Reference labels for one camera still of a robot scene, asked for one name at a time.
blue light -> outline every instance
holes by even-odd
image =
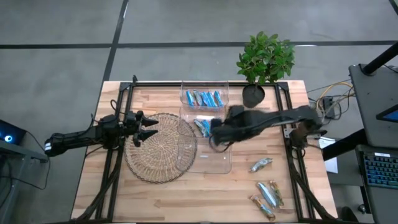
[[[12,141],[12,136],[6,136],[6,137],[4,138],[4,140],[5,140],[6,142],[11,142],[11,141]]]

black pot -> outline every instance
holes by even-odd
[[[248,108],[253,108],[257,106],[266,96],[264,89],[261,86],[255,84],[247,85],[243,88],[243,105]]]

wrapped snack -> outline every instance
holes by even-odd
[[[195,106],[195,100],[189,90],[187,90],[187,101],[190,106]]]
[[[221,100],[221,94],[219,90],[214,91],[214,97],[216,98],[218,106],[224,106],[223,101]]]
[[[210,136],[210,124],[209,124],[209,122],[207,122],[207,120],[203,120],[203,121],[201,121],[201,123],[206,129],[206,136],[205,137],[209,137]]]
[[[204,102],[204,105],[205,106],[211,106],[209,98],[207,97],[207,94],[205,92],[202,92],[202,93],[200,93],[200,95],[201,95],[201,98],[202,98],[202,100]]]
[[[262,168],[264,168],[267,164],[270,164],[271,162],[272,162],[271,158],[260,159],[250,168],[249,172],[257,172]]]
[[[257,182],[257,186],[259,187],[261,194],[264,197],[264,199],[267,201],[267,203],[272,208],[276,208],[276,206],[277,206],[276,200],[275,200],[274,196],[272,196],[272,194],[269,192],[267,186],[265,186],[263,183],[260,183],[260,182]]]
[[[282,200],[282,195],[280,194],[279,187],[274,180],[269,182],[269,185],[274,192],[276,200],[278,201],[278,207],[281,208],[285,205],[284,201]]]
[[[199,91],[198,91],[198,90],[193,90],[192,93],[193,93],[193,97],[194,97],[195,100],[197,101],[198,105],[199,105],[199,106],[204,106],[203,100],[202,100],[202,98],[201,98],[201,96],[200,96]]]
[[[204,125],[197,119],[194,119],[193,122],[195,123],[195,125],[198,126],[203,137],[207,137],[207,131],[206,131],[206,128],[204,127]]]
[[[260,208],[261,212],[269,219],[269,221],[273,222],[275,220],[275,215],[273,214],[273,212],[269,208],[267,208],[266,205],[261,203],[257,195],[253,195],[250,200],[252,200],[257,205],[257,207]]]
[[[209,98],[210,104],[211,106],[217,106],[216,101],[214,100],[214,95],[212,94],[212,92],[207,92],[207,96]]]

white paper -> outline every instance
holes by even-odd
[[[327,147],[333,143],[335,143],[336,140],[334,139],[330,139],[330,138],[325,138],[325,137],[321,137],[319,139],[319,147],[321,149],[323,149],[324,147]],[[326,166],[326,171],[327,172],[332,172],[337,174],[338,173],[338,169],[337,169],[337,158],[331,158],[327,161],[325,161],[325,166]]]

keyboard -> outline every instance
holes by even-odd
[[[398,189],[398,156],[364,154],[363,160],[368,185]]]

